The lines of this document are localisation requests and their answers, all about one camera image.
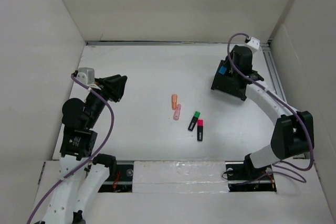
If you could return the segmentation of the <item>green cap black highlighter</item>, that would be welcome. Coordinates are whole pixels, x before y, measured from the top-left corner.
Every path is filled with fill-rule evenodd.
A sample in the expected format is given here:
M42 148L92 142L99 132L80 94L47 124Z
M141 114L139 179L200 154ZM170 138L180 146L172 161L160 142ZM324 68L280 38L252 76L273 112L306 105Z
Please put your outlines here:
M192 132L194 130L194 127L197 124L197 121L198 121L198 119L200 117L200 114L201 113L199 111L195 111L194 112L194 115L193 115L193 117L192 117L192 119L191 119L191 121L189 123L188 128L187 128L188 131Z

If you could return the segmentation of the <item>blue cap black highlighter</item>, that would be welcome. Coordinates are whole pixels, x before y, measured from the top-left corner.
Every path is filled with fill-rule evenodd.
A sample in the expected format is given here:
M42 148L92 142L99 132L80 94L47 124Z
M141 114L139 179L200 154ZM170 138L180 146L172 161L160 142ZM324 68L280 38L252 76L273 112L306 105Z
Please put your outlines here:
M225 66L221 66L218 70L219 74L225 75L227 72L227 68Z

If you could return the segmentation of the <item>red cap black highlighter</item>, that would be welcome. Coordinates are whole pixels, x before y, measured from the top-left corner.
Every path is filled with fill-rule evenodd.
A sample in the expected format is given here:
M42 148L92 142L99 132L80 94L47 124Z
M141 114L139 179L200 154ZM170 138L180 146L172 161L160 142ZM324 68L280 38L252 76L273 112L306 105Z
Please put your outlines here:
M198 119L197 121L197 141L203 141L203 130L204 130L204 121L202 119Z

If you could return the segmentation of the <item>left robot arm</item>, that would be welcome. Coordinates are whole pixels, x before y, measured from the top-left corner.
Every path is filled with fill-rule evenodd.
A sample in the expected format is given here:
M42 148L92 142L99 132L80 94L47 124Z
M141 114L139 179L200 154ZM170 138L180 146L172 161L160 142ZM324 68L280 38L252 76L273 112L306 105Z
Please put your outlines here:
M93 127L104 108L114 120L109 102L121 100L128 78L120 74L95 78L80 71L75 71L71 78L88 95L85 100L71 98L63 104L59 179L37 204L40 207L51 196L40 223L85 223L100 187L117 175L116 158L100 152L109 138L105 137L95 149L98 134Z

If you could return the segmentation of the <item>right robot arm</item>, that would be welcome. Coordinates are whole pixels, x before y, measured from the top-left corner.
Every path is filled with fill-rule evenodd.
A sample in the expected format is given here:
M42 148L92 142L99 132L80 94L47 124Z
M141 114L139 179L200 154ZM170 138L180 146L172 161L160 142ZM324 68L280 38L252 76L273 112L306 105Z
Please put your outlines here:
M230 65L225 75L227 93L252 100L268 116L274 125L270 143L262 149L247 154L239 169L249 179L254 179L277 163L288 164L288 158L309 153L313 156L313 117L308 111L300 112L289 106L271 91L263 77L253 70L253 52L246 46L234 46L227 50L225 63Z

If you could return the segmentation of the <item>orange highlighter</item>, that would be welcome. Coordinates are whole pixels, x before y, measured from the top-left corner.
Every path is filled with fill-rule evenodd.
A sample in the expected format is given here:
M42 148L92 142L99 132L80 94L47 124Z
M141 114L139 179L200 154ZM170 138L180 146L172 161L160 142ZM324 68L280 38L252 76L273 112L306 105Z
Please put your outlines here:
M171 96L171 106L172 106L172 110L176 110L176 107L177 107L177 94L172 94L172 96Z

